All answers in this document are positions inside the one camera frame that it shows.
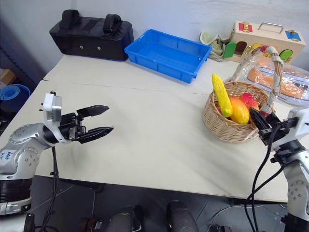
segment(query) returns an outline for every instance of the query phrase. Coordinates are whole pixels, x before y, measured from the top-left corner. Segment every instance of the black bag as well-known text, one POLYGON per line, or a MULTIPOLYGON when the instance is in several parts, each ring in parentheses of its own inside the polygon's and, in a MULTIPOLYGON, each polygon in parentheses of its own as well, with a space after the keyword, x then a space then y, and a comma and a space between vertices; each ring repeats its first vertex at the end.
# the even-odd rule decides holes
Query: black bag
POLYGON ((132 25, 119 15, 80 17, 77 10, 65 10, 49 33, 63 54, 113 60, 126 60, 124 49, 134 40, 132 25))

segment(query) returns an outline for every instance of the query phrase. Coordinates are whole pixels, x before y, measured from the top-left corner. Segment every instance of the handwritten label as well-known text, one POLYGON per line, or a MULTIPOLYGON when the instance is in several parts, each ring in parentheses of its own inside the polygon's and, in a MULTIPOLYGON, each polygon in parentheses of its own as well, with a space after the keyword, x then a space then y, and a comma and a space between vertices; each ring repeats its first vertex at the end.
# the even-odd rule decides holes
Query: handwritten label
POLYGON ((7 163, 9 162, 12 157, 14 156, 16 150, 3 150, 0 153, 0 163, 7 163))

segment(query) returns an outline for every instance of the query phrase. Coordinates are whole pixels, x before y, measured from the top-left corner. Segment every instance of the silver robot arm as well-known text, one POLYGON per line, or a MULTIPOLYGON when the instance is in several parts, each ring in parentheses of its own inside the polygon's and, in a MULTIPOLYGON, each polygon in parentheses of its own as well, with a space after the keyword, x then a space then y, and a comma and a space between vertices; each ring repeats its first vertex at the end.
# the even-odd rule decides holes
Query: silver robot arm
POLYGON ((21 213, 31 208, 30 186, 43 150, 56 143, 87 143, 113 130, 113 127, 99 127, 86 132, 82 125, 85 117, 102 114, 109 109, 107 106, 95 105, 77 110, 77 115, 62 116, 61 97, 55 92, 46 94, 41 105, 44 123, 18 128, 0 150, 0 224, 4 232, 33 229, 34 216, 21 213))
POLYGON ((309 150, 299 139, 309 134, 309 108, 292 109, 281 122, 274 113, 267 117, 250 109, 250 115, 259 129, 259 135, 268 145, 270 135, 278 126, 271 162, 279 162, 288 182, 288 215, 282 218, 285 232, 309 232, 309 150))

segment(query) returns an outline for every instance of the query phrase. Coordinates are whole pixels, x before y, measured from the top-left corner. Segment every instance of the white table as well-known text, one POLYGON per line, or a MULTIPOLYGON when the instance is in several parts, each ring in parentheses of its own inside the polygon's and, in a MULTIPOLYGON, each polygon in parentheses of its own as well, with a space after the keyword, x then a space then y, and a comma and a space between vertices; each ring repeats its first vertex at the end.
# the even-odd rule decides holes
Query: white table
POLYGON ((64 55, 44 80, 171 92, 210 93, 211 74, 217 73, 222 79, 227 79, 233 75, 237 66, 236 62, 216 62, 208 59, 197 73, 197 78, 187 84, 129 60, 122 62, 64 55))
MULTIPOLYGON (((57 145, 60 178, 236 198, 249 195, 266 147, 258 138, 241 144, 215 138, 202 121, 208 97, 203 93, 41 81, 0 137, 0 147, 17 127, 42 121, 38 109, 45 93, 52 89, 62 96, 62 114, 103 104, 110 110, 86 118, 84 124, 87 129, 115 127, 96 141, 57 145)), ((284 118, 290 108, 277 103, 276 109, 284 118)), ((308 138, 302 142, 309 147, 308 138)), ((258 184, 278 169, 278 164, 267 162, 258 184)), ((51 150, 46 150, 36 174, 49 176, 51 170, 51 150)), ((287 201, 284 176, 281 174, 261 189, 256 199, 287 201)))

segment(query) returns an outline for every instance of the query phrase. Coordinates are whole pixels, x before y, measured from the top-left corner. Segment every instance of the white wall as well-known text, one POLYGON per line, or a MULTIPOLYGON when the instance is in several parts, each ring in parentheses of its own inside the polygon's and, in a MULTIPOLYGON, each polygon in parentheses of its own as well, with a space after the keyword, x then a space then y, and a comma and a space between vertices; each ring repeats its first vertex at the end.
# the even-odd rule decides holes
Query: white wall
MULTIPOLYGON (((104 17, 116 13, 138 38, 149 28, 190 40, 201 30, 228 37, 235 20, 263 21, 300 31, 309 43, 308 0, 0 0, 0 18, 48 72, 62 57, 49 35, 65 9, 104 17)), ((294 62, 309 70, 309 47, 294 62)))

